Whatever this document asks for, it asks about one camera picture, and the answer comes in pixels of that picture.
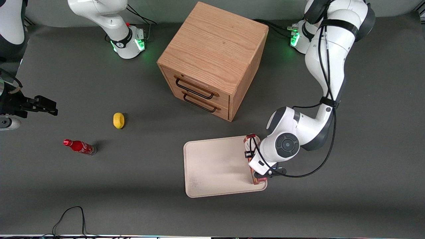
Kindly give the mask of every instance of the white tray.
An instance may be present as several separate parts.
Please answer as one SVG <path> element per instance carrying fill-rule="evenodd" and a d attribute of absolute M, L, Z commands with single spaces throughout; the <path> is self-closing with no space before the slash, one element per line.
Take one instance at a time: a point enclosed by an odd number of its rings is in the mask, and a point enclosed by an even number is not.
<path fill-rule="evenodd" d="M 267 181 L 252 182 L 245 158 L 245 136 L 187 142 L 184 182 L 191 198 L 262 191 Z"/>

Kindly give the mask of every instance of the cabinet top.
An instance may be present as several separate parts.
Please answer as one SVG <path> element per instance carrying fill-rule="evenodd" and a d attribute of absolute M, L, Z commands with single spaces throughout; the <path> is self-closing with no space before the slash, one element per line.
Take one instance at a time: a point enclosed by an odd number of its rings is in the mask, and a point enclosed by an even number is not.
<path fill-rule="evenodd" d="M 234 95 L 268 30 L 264 24 L 198 2 L 158 64 Z"/>

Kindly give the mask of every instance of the yellow lemon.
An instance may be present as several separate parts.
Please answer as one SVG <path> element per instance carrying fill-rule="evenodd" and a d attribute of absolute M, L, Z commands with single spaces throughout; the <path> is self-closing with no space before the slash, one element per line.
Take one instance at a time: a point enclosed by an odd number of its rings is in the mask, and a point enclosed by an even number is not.
<path fill-rule="evenodd" d="M 121 129 L 122 127 L 124 127 L 124 115 L 121 113 L 115 113 L 113 115 L 113 125 L 117 129 Z"/>

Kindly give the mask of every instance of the wooden drawer cabinet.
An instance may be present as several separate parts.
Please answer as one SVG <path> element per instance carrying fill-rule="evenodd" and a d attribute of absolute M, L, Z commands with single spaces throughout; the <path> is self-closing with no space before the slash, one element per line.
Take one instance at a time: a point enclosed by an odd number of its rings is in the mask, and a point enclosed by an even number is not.
<path fill-rule="evenodd" d="M 232 121 L 267 33 L 266 25 L 198 2 L 157 63 L 174 96 Z"/>

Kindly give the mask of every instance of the gray table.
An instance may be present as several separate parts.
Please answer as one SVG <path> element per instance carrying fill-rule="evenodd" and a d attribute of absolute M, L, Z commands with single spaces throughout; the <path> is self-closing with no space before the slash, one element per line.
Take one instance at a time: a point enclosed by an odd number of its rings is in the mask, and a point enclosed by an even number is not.
<path fill-rule="evenodd" d="M 282 21 L 287 25 L 291 21 Z M 17 77 L 27 96 L 57 101 L 1 132 L 0 233 L 48 233 L 68 207 L 98 234 L 425 238 L 425 44 L 419 17 L 380 18 L 346 61 L 334 150 L 317 173 L 273 178 L 265 191 L 191 199 L 183 145 L 257 133 L 273 111 L 311 105 L 319 84 L 303 55 L 270 32 L 261 66 L 230 123 L 176 99 L 156 60 L 179 24 L 152 27 L 147 51 L 122 60 L 104 32 L 35 29 Z M 117 130 L 112 115 L 124 112 Z M 307 111 L 314 116 L 314 111 Z M 62 145 L 98 146 L 94 157 Z M 285 163 L 302 174 L 328 144 Z M 79 234 L 80 212 L 59 233 Z"/>

